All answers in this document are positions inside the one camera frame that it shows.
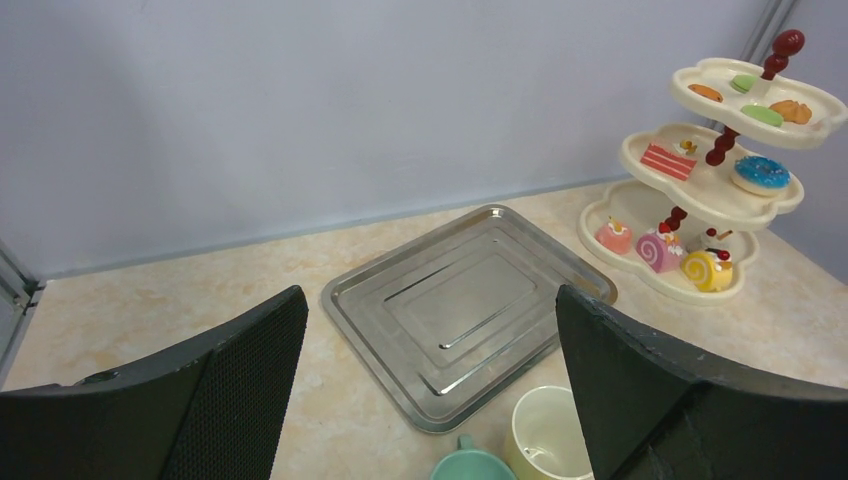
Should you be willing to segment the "yellow mug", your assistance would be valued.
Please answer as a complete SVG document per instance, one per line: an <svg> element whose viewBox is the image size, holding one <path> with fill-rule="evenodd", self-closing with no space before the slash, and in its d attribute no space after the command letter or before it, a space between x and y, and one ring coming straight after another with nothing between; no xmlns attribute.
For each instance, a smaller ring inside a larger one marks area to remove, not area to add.
<svg viewBox="0 0 848 480"><path fill-rule="evenodd" d="M516 402L503 458L518 479L592 479L571 389L539 386Z"/></svg>

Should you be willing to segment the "blue frosted donut toy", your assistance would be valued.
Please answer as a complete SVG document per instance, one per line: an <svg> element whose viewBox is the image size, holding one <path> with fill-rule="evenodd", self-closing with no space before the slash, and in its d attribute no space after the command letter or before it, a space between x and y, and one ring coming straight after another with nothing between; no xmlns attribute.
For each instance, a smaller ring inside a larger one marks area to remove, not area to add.
<svg viewBox="0 0 848 480"><path fill-rule="evenodd" d="M774 197L789 187L791 174L780 162L749 155L735 162L730 179L734 185L749 193Z"/></svg>

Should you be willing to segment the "pink strawberry cake slice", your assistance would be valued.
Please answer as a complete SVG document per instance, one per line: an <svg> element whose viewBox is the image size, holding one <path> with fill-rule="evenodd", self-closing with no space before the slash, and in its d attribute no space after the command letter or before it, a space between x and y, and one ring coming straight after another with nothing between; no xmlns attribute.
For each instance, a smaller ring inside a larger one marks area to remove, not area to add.
<svg viewBox="0 0 848 480"><path fill-rule="evenodd" d="M686 181L694 170L697 160L666 141L655 140L646 147L640 163L670 178Z"/></svg>

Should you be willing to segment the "white cream cupcake toy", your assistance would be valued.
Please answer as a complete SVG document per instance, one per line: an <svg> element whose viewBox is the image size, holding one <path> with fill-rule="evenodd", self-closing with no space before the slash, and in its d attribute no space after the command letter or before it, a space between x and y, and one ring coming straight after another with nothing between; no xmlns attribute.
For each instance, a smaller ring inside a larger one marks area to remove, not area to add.
<svg viewBox="0 0 848 480"><path fill-rule="evenodd" d="M696 235L687 245L688 252L694 252L698 250L725 250L728 251L728 241L727 239L733 234L732 230L726 231L718 231L714 227L710 227L707 230Z"/></svg>

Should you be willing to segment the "orange flower cookie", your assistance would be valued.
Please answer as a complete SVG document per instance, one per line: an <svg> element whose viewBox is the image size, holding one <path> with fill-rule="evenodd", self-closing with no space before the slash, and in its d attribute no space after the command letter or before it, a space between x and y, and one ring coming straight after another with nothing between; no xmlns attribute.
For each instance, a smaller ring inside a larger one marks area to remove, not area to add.
<svg viewBox="0 0 848 480"><path fill-rule="evenodd" d="M769 108L777 112L784 122L806 125L812 118L811 108L796 100L782 100L775 102Z"/></svg>

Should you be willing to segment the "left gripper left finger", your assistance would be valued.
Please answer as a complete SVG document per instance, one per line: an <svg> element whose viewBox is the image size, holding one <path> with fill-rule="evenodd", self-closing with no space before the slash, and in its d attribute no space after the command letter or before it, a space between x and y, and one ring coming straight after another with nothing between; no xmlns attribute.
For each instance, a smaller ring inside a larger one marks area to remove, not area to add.
<svg viewBox="0 0 848 480"><path fill-rule="evenodd" d="M267 479L307 327L291 286L75 384L1 395L5 479Z"/></svg>

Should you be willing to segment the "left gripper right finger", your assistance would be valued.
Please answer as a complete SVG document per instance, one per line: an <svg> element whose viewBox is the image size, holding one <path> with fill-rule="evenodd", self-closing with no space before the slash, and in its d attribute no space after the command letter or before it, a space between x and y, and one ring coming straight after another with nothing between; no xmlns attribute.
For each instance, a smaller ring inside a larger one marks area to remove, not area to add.
<svg viewBox="0 0 848 480"><path fill-rule="evenodd" d="M560 344L598 479L843 479L847 392L716 355L565 284Z"/></svg>

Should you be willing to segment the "orange swirl cookie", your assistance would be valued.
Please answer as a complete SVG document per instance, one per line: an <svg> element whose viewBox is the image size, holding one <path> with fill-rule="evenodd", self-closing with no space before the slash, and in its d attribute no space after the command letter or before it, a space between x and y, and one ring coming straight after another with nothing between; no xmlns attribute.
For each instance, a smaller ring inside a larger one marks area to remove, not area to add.
<svg viewBox="0 0 848 480"><path fill-rule="evenodd" d="M712 100L714 102L722 103L724 101L723 95L716 89L698 83L692 83L687 86L687 88L701 97Z"/></svg>

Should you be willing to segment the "green macaron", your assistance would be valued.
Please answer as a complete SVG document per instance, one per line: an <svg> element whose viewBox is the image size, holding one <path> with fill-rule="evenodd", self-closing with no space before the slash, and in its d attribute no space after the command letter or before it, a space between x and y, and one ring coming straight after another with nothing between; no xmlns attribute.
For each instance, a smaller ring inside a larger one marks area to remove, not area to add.
<svg viewBox="0 0 848 480"><path fill-rule="evenodd" d="M740 93L750 93L761 80L759 76L751 74L737 74L730 80L730 87Z"/></svg>
<svg viewBox="0 0 848 480"><path fill-rule="evenodd" d="M784 123L783 116L779 112L777 112L777 111L775 111L775 110L773 110L769 107L749 104L749 105L744 105L743 107L741 107L740 111L744 115L746 115L746 116L748 116L748 117L750 117L750 118L752 118L756 121L759 121L761 123L764 123L764 124L767 124L767 125L770 125L770 126L773 126L773 127L779 128Z"/></svg>

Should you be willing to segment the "teal cup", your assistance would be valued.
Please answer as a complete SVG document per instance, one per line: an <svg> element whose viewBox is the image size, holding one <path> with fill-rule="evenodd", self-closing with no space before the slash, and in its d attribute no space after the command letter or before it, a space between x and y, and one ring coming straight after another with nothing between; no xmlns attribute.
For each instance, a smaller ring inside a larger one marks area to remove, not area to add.
<svg viewBox="0 0 848 480"><path fill-rule="evenodd" d="M457 438L456 449L443 457L430 473L430 480L516 480L499 457L477 448L469 434Z"/></svg>

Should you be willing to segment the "stainless steel tray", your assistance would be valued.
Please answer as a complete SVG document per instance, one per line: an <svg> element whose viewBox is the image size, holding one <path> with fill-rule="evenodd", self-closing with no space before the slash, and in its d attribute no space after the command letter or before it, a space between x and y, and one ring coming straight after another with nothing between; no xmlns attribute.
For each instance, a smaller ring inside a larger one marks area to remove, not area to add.
<svg viewBox="0 0 848 480"><path fill-rule="evenodd" d="M321 300L405 418L443 434L557 349L564 284L618 296L552 236L489 204L338 276Z"/></svg>

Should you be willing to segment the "cream three-tier dessert stand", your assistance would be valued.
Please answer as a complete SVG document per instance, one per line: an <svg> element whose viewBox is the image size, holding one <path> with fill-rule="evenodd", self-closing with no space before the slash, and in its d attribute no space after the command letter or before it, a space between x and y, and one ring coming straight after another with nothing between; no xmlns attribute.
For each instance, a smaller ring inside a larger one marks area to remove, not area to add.
<svg viewBox="0 0 848 480"><path fill-rule="evenodd" d="M730 174L735 162L749 155L763 156L740 145L738 138L786 150L809 150L819 147L847 119L846 105L837 97L785 76L789 60L802 50L805 41L801 31L790 29L775 38L762 65L714 57L674 72L669 85L672 98L692 113L714 121L715 127L670 123L626 137L619 149L619 160L629 179L610 186L601 199L581 212L577 231L584 246L609 265L635 274L656 291L688 304L717 305L738 294L749 265L759 253L756 233L766 229L777 216L794 211L805 195L800 180L784 165L791 174L791 183L777 196L755 195L734 185ZM730 87L730 80L737 74L751 74L761 80L750 93L740 94ZM714 102L691 92L687 86L692 83L718 90L724 101ZM777 128L740 111L744 105L769 107L787 99L811 108L812 118L806 125L784 122ZM655 140L666 141L697 160L686 181L640 163L646 147ZM633 230L632 250L626 255L617 255L594 239L595 231L609 216ZM699 233L710 227L721 232L732 230L727 239L734 263L730 286L704 293L684 276L680 266L655 273L636 253L635 245L660 222L667 223L680 237L683 259L691 253L686 245Z"/></svg>

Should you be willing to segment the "yellow cake slice toy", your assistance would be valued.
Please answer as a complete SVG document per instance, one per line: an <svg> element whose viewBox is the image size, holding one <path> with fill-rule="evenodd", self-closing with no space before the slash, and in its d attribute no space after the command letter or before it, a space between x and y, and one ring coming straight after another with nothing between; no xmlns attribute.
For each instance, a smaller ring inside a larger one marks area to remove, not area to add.
<svg viewBox="0 0 848 480"><path fill-rule="evenodd" d="M701 292L727 289L733 280L732 256L728 250L707 248L689 253L681 262L684 276Z"/></svg>

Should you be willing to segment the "pink swirl roll cake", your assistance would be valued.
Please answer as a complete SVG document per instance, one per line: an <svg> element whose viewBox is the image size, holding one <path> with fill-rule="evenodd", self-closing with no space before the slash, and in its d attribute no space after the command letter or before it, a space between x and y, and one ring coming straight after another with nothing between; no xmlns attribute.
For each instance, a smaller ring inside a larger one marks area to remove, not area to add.
<svg viewBox="0 0 848 480"><path fill-rule="evenodd" d="M680 237L665 222L643 234L636 242L635 251L657 274L677 269L684 256Z"/></svg>

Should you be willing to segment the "pink dome cupcake toy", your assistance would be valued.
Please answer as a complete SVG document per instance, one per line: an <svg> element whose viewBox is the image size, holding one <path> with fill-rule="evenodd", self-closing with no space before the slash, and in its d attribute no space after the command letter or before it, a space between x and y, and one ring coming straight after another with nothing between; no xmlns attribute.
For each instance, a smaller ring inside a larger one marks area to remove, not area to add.
<svg viewBox="0 0 848 480"><path fill-rule="evenodd" d="M594 239L607 250L626 255L632 250L633 230L612 216L594 233Z"/></svg>

